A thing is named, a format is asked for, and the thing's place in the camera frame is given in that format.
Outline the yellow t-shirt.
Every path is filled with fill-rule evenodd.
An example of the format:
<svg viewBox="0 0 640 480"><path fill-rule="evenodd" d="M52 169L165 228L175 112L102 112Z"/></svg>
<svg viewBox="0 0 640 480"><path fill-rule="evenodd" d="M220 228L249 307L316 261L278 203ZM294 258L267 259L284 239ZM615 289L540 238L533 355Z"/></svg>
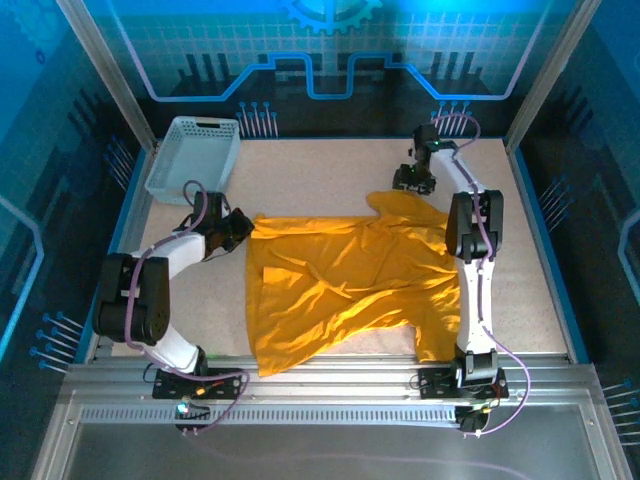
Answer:
<svg viewBox="0 0 640 480"><path fill-rule="evenodd" d="M246 325L260 376L296 367L364 332L410 326L419 361L449 361L460 287L447 214L377 191L372 216L255 217L247 246Z"/></svg>

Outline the pale plastic basket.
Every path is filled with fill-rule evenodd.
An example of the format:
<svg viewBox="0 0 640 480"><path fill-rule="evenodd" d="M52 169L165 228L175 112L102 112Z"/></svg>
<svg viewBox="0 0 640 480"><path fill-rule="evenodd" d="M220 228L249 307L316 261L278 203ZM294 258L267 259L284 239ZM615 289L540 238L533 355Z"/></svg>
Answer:
<svg viewBox="0 0 640 480"><path fill-rule="evenodd" d="M234 119L175 117L146 179L158 202L185 205L183 186L196 180L208 191L226 192L240 149L240 126Z"/></svg>

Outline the left controller box green light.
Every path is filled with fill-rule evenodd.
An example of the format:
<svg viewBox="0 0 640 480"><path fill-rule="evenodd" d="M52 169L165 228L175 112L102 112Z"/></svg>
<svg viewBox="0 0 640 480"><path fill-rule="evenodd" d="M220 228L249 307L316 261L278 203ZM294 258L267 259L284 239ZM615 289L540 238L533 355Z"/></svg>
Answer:
<svg viewBox="0 0 640 480"><path fill-rule="evenodd" d="M175 407L174 426L182 436L197 435L209 426L211 417L211 408L208 405L200 405L189 399L183 399Z"/></svg>

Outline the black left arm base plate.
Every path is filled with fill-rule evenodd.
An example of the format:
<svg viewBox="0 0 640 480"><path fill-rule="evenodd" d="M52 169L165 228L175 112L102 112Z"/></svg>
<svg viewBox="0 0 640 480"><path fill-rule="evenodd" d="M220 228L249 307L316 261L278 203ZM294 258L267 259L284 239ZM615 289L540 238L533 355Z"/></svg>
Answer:
<svg viewBox="0 0 640 480"><path fill-rule="evenodd" d="M158 370L153 381L152 397L161 400L234 400L240 394L243 375L235 368L210 368L209 376L230 377L215 381L187 380L163 370Z"/></svg>

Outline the right aluminium frame post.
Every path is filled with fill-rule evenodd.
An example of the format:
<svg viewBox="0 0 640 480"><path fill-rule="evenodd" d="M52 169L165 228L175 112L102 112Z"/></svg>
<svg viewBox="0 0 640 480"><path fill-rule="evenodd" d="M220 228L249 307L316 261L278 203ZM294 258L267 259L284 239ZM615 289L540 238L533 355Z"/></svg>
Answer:
<svg viewBox="0 0 640 480"><path fill-rule="evenodd" d="M576 0L506 135L506 153L515 154L551 89L589 26L602 0Z"/></svg>

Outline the aluminium frame post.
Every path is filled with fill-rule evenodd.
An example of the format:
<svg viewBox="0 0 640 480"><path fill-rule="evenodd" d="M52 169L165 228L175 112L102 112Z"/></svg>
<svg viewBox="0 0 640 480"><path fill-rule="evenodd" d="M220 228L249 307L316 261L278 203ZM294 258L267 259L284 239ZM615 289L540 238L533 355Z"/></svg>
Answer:
<svg viewBox="0 0 640 480"><path fill-rule="evenodd" d="M140 146L147 152L154 152L157 147L156 137L84 1L55 2Z"/></svg>
<svg viewBox="0 0 640 480"><path fill-rule="evenodd" d="M515 154L551 89L589 26L602 0L576 0L506 135L506 153Z"/></svg>

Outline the aluminium front rail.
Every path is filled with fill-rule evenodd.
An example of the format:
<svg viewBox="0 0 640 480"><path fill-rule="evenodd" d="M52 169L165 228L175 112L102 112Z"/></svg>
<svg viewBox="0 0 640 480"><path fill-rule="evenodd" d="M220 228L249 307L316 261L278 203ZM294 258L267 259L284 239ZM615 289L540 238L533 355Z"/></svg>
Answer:
<svg viewBox="0 0 640 480"><path fill-rule="evenodd" d="M541 403L546 397L555 401L600 391L591 365L572 364L561 354L525 355L523 361L531 376L532 403ZM143 380L147 364L142 358L120 356L74 365L62 383L60 396L84 404L149 401L152 385ZM249 373L243 395L248 404L401 404L420 400L415 386L423 365L409 355L318 356L267 377L258 375L256 361L250 356L219 357L209 364Z"/></svg>

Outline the left aluminium frame post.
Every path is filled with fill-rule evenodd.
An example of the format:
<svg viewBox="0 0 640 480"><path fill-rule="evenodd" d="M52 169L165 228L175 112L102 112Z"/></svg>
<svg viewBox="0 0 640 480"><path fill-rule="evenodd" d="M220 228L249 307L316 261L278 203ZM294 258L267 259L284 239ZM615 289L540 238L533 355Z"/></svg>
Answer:
<svg viewBox="0 0 640 480"><path fill-rule="evenodd" d="M157 147L156 137L84 1L55 2L140 146L147 152L154 152Z"/></svg>

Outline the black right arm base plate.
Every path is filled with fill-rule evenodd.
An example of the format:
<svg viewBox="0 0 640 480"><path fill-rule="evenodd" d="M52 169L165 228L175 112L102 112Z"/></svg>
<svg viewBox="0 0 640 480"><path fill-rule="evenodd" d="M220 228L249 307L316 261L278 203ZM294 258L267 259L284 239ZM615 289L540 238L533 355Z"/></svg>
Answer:
<svg viewBox="0 0 640 480"><path fill-rule="evenodd" d="M505 372L498 369L497 378L492 384L458 387L457 380L450 368L420 368L414 386L420 398L443 400L493 400L508 399L510 396Z"/></svg>

